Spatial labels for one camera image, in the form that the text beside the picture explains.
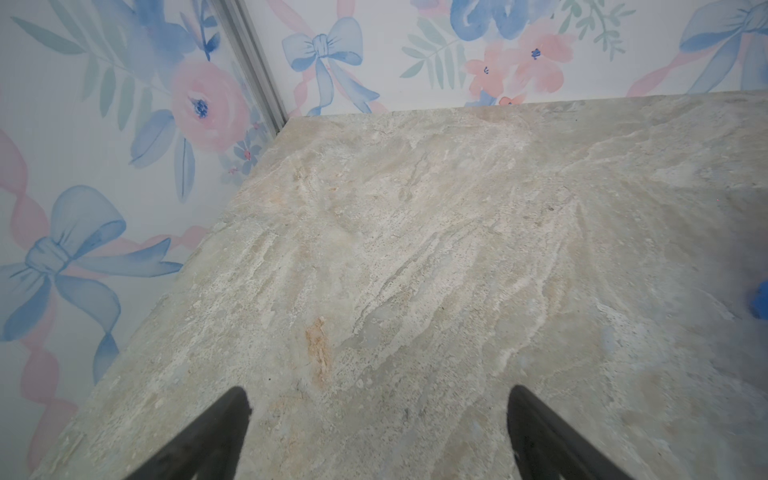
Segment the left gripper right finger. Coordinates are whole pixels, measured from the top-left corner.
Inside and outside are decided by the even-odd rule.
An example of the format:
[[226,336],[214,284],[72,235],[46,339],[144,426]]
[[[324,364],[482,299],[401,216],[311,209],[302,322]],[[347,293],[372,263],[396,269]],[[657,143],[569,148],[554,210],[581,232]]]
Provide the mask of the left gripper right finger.
[[523,385],[509,393],[506,424],[523,479],[629,477]]

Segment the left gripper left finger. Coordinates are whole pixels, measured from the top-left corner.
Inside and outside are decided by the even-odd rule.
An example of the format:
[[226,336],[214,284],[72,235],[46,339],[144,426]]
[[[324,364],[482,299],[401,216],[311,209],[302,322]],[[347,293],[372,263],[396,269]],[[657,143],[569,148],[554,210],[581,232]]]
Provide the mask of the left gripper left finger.
[[234,478],[251,413],[246,391],[230,388],[127,478]]

